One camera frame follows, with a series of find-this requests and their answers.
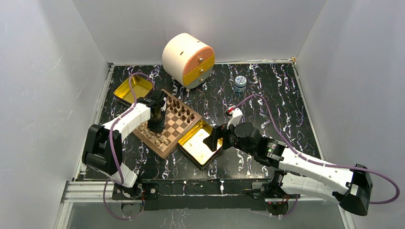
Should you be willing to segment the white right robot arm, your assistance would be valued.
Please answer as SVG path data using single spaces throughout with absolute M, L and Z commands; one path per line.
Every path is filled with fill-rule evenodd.
M 286 143 L 262 136 L 251 123 L 216 126 L 203 143 L 215 151 L 219 139 L 224 150 L 234 147 L 262 165 L 284 171 L 269 184 L 272 196 L 313 196 L 336 202 L 355 215 L 368 214 L 373 183 L 364 165 L 340 168 L 312 156 L 296 154 Z

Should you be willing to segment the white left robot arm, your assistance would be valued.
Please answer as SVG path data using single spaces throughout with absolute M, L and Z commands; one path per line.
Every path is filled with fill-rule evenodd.
M 113 120 L 89 127 L 82 163 L 124 186 L 130 198 L 138 198 L 143 186 L 137 182 L 137 174 L 123 162 L 122 142 L 143 123 L 154 133 L 162 133 L 167 110 L 168 95 L 162 90 L 141 97 L 124 113 Z

